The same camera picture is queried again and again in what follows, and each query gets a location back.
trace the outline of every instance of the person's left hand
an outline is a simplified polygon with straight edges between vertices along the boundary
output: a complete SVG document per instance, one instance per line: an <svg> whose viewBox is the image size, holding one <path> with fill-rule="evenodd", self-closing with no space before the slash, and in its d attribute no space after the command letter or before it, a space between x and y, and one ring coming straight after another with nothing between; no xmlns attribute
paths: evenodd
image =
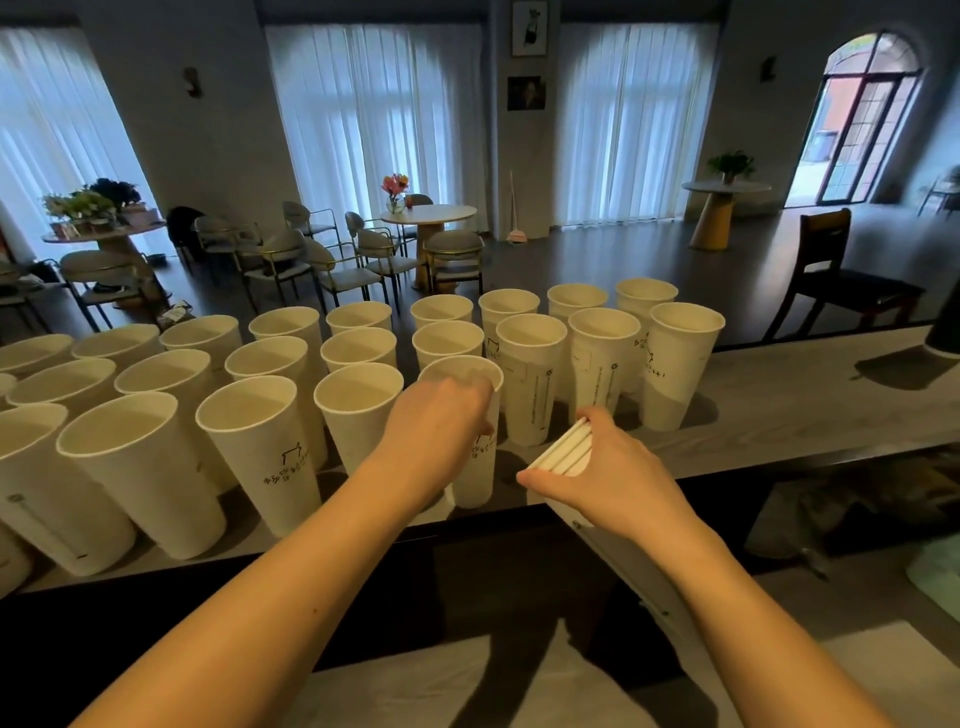
<svg viewBox="0 0 960 728"><path fill-rule="evenodd" d="M484 376L417 382L397 398L368 462L402 475L420 501L428 501L463 469L477 437L492 434L492 392Z"/></svg>

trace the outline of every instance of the broom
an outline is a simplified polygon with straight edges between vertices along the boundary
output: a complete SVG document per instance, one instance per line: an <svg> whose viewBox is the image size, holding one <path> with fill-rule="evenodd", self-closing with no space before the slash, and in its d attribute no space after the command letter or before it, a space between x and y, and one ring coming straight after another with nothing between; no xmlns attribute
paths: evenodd
<svg viewBox="0 0 960 728"><path fill-rule="evenodd" d="M516 192L514 191L514 170L510 170L510 204L514 211L514 225L519 225L519 221L516 219ZM517 228L514 228L510 231L510 234L507 235L507 240L512 243L526 243L527 233Z"/></svg>

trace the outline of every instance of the sheer curtain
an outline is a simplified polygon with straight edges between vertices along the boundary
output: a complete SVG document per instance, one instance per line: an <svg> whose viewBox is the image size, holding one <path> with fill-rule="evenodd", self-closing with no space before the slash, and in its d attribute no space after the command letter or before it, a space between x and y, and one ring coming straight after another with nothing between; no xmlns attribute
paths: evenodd
<svg viewBox="0 0 960 728"><path fill-rule="evenodd" d="M155 206L127 131L82 31L0 29L0 225L21 262L85 246L45 246L40 198L98 177L132 182ZM163 231L142 235L145 253L170 253Z"/></svg>
<svg viewBox="0 0 960 728"><path fill-rule="evenodd" d="M716 39L713 25L561 26L558 225L682 213Z"/></svg>
<svg viewBox="0 0 960 728"><path fill-rule="evenodd" d="M370 218L399 172L487 229L480 26L270 26L267 42L305 205Z"/></svg>

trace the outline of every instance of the forearm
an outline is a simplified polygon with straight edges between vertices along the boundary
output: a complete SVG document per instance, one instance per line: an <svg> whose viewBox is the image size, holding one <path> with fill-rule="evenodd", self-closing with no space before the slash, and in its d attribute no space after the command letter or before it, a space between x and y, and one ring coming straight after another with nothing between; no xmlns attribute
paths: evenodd
<svg viewBox="0 0 960 728"><path fill-rule="evenodd" d="M744 724L891 726L872 698L712 536L715 541L698 558L667 571Z"/></svg>
<svg viewBox="0 0 960 728"><path fill-rule="evenodd" d="M294 534L154 645L77 725L272 722L417 512L409 489L383 487L385 477L365 464Z"/></svg>

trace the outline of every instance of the round table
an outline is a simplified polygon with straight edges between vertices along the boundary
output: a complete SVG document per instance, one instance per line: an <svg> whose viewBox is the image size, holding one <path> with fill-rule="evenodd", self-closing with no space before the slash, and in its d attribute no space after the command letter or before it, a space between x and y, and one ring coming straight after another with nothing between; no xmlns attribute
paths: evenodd
<svg viewBox="0 0 960 728"><path fill-rule="evenodd" d="M772 187L766 182L730 182L703 180L684 182L680 185L691 192L706 192L707 204L700 214L700 222L690 239L690 247L700 251L727 250L730 237L730 218L733 212L733 195L766 192Z"/></svg>
<svg viewBox="0 0 960 728"><path fill-rule="evenodd" d="M422 263L426 262L423 253L423 243L444 229L444 223L455 223L458 220L467 220L477 213L476 207L469 205L414 205L402 212L381 212L380 219L394 225L417 226L417 260L421 266L417 269L417 279L414 288L418 291L427 290L426 269Z"/></svg>
<svg viewBox="0 0 960 728"><path fill-rule="evenodd" d="M169 303L167 293L163 290L163 286L159 284L159 281L157 281L154 269L150 267L150 264L144 259L143 254L136 249L133 241L130 240L131 235L158 231L164 227L166 227L166 223L161 220L160 222L151 223L150 225L115 228L107 232L90 232L86 235L79 235L69 239L56 237L55 235L44 235L42 239L45 243L68 243L71 245L77 243L96 243L97 247L102 251L126 255L132 260L133 269L136 273L147 281L143 287L143 292L147 298L152 303ZM141 301L139 299L126 299L119 302L117 307L125 308L131 305L136 306L140 303Z"/></svg>

